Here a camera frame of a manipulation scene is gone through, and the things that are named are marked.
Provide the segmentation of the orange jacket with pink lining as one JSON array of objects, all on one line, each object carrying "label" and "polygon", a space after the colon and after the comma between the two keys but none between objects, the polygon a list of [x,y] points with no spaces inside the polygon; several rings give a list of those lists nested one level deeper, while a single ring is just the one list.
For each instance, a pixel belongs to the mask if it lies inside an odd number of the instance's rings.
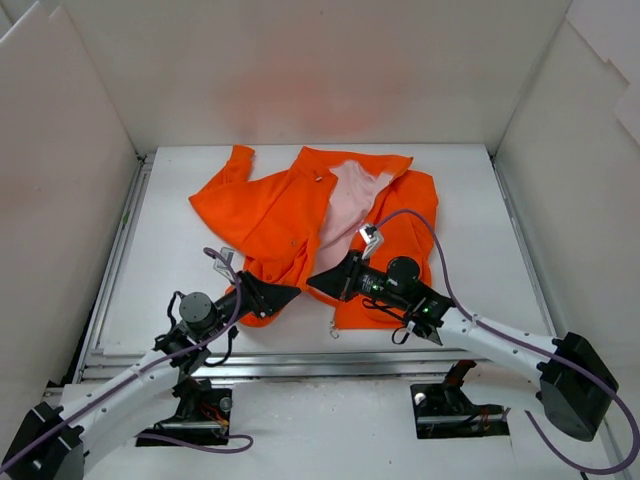
[{"label": "orange jacket with pink lining", "polygon": [[393,316],[347,303],[307,286],[309,277],[338,265],[365,243],[358,228],[384,221],[384,242],[371,267],[395,257],[413,258],[430,283],[429,256],[439,199],[431,175],[401,155],[369,155],[303,147],[292,165],[250,177],[254,151],[236,145],[224,167],[189,202],[204,224],[241,253],[245,270],[267,283],[296,286],[333,307],[339,330],[395,330]]}]

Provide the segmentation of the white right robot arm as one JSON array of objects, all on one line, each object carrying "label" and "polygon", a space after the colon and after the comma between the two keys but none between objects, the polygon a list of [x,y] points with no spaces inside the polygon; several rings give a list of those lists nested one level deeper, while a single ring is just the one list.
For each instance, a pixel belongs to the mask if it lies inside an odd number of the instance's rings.
[{"label": "white right robot arm", "polygon": [[414,335],[446,348],[476,354],[531,381],[535,404],[558,430],[579,441],[595,437],[618,383],[584,337],[531,334],[499,322],[471,318],[454,301],[419,279],[409,257],[392,259],[383,271],[370,267],[355,250],[307,284],[339,301],[357,296],[398,310]]}]

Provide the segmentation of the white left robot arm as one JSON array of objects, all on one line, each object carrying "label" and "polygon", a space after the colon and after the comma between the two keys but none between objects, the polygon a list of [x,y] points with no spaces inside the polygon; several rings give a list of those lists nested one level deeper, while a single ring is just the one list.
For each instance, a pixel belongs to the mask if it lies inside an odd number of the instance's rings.
[{"label": "white left robot arm", "polygon": [[269,318],[300,294],[297,287],[237,273],[218,300],[179,294],[180,318],[128,369],[71,402],[42,402],[24,417],[2,463],[12,479],[82,479],[112,451],[174,416],[199,409],[200,395],[185,385],[210,355],[208,345],[242,317]]}]

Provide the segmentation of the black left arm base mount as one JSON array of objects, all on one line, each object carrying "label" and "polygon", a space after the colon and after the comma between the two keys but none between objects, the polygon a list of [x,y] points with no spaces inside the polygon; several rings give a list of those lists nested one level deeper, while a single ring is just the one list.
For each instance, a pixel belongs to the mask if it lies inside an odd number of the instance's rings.
[{"label": "black left arm base mount", "polygon": [[176,412],[142,432],[137,447],[172,446],[168,439],[198,446],[226,446],[233,407],[232,389],[209,380],[188,380],[181,387]]}]

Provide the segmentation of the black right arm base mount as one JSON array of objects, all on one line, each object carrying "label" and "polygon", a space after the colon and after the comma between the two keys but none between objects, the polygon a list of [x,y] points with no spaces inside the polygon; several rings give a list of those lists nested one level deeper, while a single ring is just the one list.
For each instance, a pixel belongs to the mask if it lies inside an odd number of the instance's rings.
[{"label": "black right arm base mount", "polygon": [[474,403],[462,391],[477,363],[455,363],[440,383],[410,386],[416,437],[419,440],[470,439],[508,436],[508,409]]}]

